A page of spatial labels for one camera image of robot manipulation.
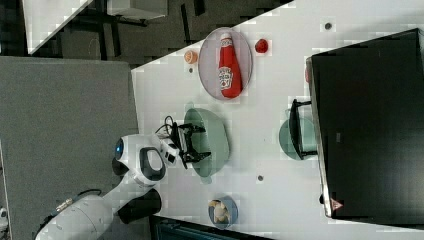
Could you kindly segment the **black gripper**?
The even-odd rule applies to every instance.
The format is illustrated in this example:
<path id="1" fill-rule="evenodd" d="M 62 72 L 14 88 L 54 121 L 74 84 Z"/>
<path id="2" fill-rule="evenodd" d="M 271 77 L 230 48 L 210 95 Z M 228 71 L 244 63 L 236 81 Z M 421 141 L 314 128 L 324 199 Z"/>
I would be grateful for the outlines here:
<path id="1" fill-rule="evenodd" d="M 188 163 L 197 163 L 209 157 L 210 152 L 192 152 L 191 136 L 192 133 L 205 132 L 205 128 L 194 125 L 192 123 L 178 125 L 176 122 L 172 124 L 171 140 L 179 148 L 179 156 L 185 169 Z"/>

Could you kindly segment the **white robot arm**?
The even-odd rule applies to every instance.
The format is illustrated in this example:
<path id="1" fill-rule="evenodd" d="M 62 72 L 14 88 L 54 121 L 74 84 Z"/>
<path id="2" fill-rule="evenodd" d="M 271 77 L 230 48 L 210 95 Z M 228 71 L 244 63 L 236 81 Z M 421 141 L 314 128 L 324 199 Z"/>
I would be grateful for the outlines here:
<path id="1" fill-rule="evenodd" d="M 34 240 L 97 240 L 113 222 L 114 215 L 130 201 L 146 195 L 165 176 L 167 166 L 181 160 L 185 165 L 210 154 L 197 152 L 194 133 L 207 129 L 192 123 L 173 124 L 168 131 L 121 137 L 115 145 L 120 183 L 103 196 L 87 195 L 65 200 L 40 227 Z"/>

